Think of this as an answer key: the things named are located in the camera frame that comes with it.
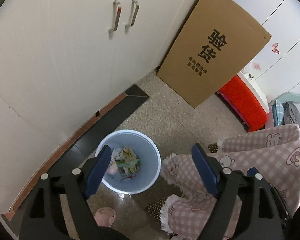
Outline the trash inside bin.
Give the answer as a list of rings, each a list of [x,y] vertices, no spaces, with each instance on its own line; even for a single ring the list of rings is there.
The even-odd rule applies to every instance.
[[[113,149],[106,173],[110,176],[120,175],[121,180],[132,179],[140,166],[141,160],[131,148]]]

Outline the light blue trash bin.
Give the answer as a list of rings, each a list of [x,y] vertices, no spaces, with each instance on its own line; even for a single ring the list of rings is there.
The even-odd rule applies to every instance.
[[[161,156],[149,137],[131,129],[118,130],[99,143],[95,154],[104,146],[110,148],[110,163],[102,178],[107,188],[121,194],[139,194],[155,183]]]

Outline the pink slipper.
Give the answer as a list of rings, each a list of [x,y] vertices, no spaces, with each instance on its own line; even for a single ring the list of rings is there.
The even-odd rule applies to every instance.
[[[116,218],[116,212],[110,207],[102,207],[98,209],[94,215],[94,219],[98,226],[110,228]]]

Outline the pink checkered tablecloth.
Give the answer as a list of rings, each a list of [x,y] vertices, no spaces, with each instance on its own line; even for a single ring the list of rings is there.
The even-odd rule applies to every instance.
[[[246,173],[256,168],[275,186],[291,213],[300,206],[300,128],[281,125],[217,143],[211,157],[221,167]],[[172,153],[162,161],[161,176],[181,189],[185,198],[171,195],[160,210],[161,228],[186,239],[197,239],[206,224],[216,199],[204,186],[189,154]]]

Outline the red storage box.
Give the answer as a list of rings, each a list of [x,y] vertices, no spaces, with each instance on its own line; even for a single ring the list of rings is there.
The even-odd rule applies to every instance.
[[[248,86],[237,75],[217,91],[237,113],[248,132],[264,128],[267,114]]]

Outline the grey blanket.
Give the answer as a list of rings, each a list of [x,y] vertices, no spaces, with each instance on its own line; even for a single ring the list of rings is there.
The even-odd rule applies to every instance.
[[[300,112],[294,103],[288,101],[283,103],[283,124],[297,124],[300,128]]]

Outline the white wardrobe with butterflies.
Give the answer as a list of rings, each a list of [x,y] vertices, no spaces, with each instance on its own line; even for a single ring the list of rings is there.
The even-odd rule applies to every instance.
[[[248,66],[268,101],[285,92],[300,93],[300,2],[233,0],[271,34]]]

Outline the white cabinet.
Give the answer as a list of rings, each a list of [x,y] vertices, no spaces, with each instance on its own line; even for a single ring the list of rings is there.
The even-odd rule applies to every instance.
[[[156,68],[198,0],[0,0],[0,214],[93,115]]]

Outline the large brown cardboard box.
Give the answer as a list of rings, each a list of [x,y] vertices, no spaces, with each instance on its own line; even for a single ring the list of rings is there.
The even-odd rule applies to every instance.
[[[233,0],[199,0],[158,77],[198,107],[243,69],[271,35]]]

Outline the mint green bed frame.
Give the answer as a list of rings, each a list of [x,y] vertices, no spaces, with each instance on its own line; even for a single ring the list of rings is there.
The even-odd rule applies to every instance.
[[[297,109],[300,111],[300,94],[292,93],[292,92],[286,92],[275,98],[274,100],[270,101],[268,103],[268,106],[270,107],[275,100],[280,101],[281,103],[284,102],[292,102],[297,107]]]

